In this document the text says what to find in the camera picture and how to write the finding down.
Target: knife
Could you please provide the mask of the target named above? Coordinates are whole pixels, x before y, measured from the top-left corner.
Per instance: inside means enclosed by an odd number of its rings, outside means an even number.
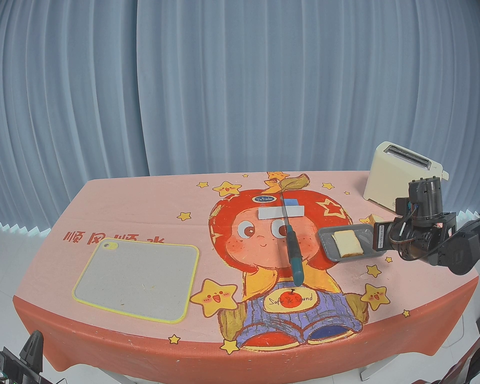
[[[292,276],[294,284],[299,287],[303,284],[304,274],[302,265],[302,255],[300,251],[299,241],[297,234],[293,230],[290,222],[288,221],[287,207],[285,206],[285,199],[283,198],[283,192],[280,192],[280,201],[282,203],[283,220],[285,227],[287,228],[287,253],[288,261],[292,269]]]

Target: red hair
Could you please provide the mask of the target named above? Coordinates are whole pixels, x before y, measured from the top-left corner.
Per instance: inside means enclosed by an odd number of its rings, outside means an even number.
[[[218,255],[231,267],[237,268],[243,272],[255,273],[258,268],[254,265],[248,265],[239,262],[229,255],[227,252],[227,241],[232,236],[233,221],[240,212],[246,209],[267,207],[267,206],[281,206],[280,194],[273,193],[270,195],[261,195],[262,190],[246,190],[241,191],[239,195],[229,195],[223,200],[220,200],[212,209],[210,218],[208,220],[208,227],[210,228],[210,236],[213,246]],[[344,218],[338,216],[325,216],[325,208],[317,202],[324,202],[329,199],[331,202],[338,204],[330,197],[309,190],[285,191],[283,195],[286,199],[297,199],[299,205],[305,207],[305,216],[310,219],[316,226],[317,230],[324,227],[336,227],[341,225],[352,224],[351,218],[344,212]],[[269,203],[257,203],[253,200],[256,196],[274,196],[276,200]],[[309,260],[309,266],[316,269],[328,269],[335,265],[327,259],[325,251],[315,233],[315,238],[319,243],[318,252]],[[290,268],[279,268],[279,276],[290,277]]]

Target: toaster slot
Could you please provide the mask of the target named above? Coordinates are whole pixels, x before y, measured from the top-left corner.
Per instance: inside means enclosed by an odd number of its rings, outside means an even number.
[[[430,165],[432,165],[432,162],[429,159],[406,151],[405,149],[399,148],[396,145],[389,145],[384,152],[424,169],[430,169]]]

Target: white curtain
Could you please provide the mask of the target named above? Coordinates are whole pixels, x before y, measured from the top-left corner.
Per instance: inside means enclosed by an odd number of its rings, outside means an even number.
[[[0,2],[0,222],[90,179],[370,168],[384,140],[480,208],[474,0]]]

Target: teal knife handle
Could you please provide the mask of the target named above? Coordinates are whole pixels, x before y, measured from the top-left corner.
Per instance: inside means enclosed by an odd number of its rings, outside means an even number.
[[[303,284],[304,280],[302,255],[297,234],[292,230],[291,226],[287,227],[287,252],[288,261],[292,268],[293,282],[299,287]]]

